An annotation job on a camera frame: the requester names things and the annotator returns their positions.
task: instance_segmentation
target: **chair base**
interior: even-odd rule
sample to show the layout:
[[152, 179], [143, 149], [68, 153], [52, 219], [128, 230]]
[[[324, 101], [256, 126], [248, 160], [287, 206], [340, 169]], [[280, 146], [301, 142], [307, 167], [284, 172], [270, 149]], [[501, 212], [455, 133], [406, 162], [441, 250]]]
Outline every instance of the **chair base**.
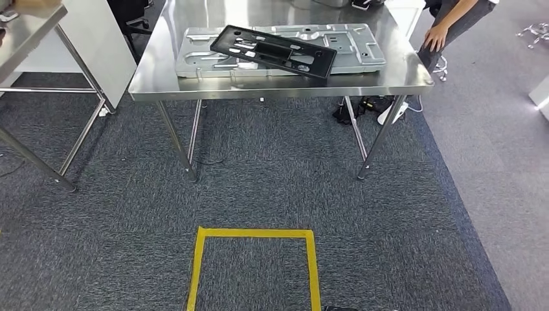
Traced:
[[529, 49], [533, 49], [534, 45], [538, 44], [540, 40], [549, 40], [549, 23], [532, 24], [526, 27], [523, 31], [519, 32], [517, 37], [522, 37], [526, 32], [530, 32], [536, 36], [536, 39], [532, 42], [532, 44], [528, 45]]

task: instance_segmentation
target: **hand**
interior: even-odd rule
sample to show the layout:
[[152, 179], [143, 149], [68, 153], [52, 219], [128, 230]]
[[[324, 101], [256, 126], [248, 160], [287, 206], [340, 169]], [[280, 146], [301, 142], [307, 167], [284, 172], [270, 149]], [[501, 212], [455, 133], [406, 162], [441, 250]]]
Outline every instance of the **hand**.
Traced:
[[424, 47], [429, 46], [430, 51], [440, 51], [446, 44], [446, 35], [448, 35], [448, 27], [445, 27], [443, 25], [436, 25], [433, 28], [429, 29], [427, 33], [425, 34], [425, 43], [423, 44]]

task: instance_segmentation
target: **carpet floor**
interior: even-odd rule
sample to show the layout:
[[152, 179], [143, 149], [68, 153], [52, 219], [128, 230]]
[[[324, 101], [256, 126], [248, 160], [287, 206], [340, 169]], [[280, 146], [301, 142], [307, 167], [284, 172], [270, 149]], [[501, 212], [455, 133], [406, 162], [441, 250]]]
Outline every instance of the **carpet floor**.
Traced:
[[[53, 81], [84, 83], [37, 74], [18, 83]], [[95, 102], [6, 94], [0, 122], [57, 166]], [[30, 163], [1, 178], [0, 309], [180, 310], [199, 225], [312, 229], [324, 306], [508, 309], [416, 131], [424, 120], [396, 123], [359, 182], [352, 129], [331, 117], [332, 98], [206, 104], [198, 183], [186, 180], [156, 107], [127, 95], [94, 126], [68, 173], [79, 192], [64, 192]], [[188, 141], [194, 103], [167, 106]], [[375, 116], [359, 121], [371, 145]], [[0, 154], [0, 172], [21, 161], [4, 144]], [[304, 241], [207, 239], [196, 310], [310, 310], [308, 291]]]

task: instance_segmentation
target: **yellow tape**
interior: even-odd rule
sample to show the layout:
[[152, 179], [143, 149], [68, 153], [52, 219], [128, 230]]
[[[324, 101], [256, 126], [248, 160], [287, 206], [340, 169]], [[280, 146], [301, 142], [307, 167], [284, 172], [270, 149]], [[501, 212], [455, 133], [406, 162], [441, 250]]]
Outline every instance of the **yellow tape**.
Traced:
[[315, 235], [311, 230], [305, 237], [307, 247], [307, 262], [309, 266], [309, 287], [311, 290], [311, 309], [320, 311], [319, 271], [317, 268], [317, 250], [315, 249]]
[[319, 271], [317, 269], [317, 252], [315, 236], [312, 230], [299, 229], [205, 229], [198, 227], [194, 258], [192, 262], [192, 276], [190, 279], [189, 295], [186, 311], [194, 311], [196, 295], [200, 279], [200, 267], [204, 242], [207, 237], [221, 238], [304, 238], [307, 249], [307, 265], [309, 268], [309, 287], [311, 291], [311, 309], [320, 311]]
[[192, 276], [190, 278], [189, 297], [187, 300], [187, 311], [194, 311], [196, 305], [196, 293], [198, 292], [198, 281], [200, 280], [200, 265], [202, 264], [202, 254], [204, 253], [205, 232], [202, 227], [198, 227], [196, 233], [196, 243], [194, 246], [194, 257], [192, 259]]

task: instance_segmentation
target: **black plastic part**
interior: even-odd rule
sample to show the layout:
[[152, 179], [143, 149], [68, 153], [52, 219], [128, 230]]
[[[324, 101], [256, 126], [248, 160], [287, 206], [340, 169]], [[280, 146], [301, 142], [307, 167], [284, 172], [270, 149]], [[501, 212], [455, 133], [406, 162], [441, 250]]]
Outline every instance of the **black plastic part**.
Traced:
[[364, 96], [359, 104], [359, 107], [383, 113], [393, 103], [393, 96]]
[[210, 50], [319, 79], [328, 78], [337, 54], [327, 47], [232, 25], [223, 29]]

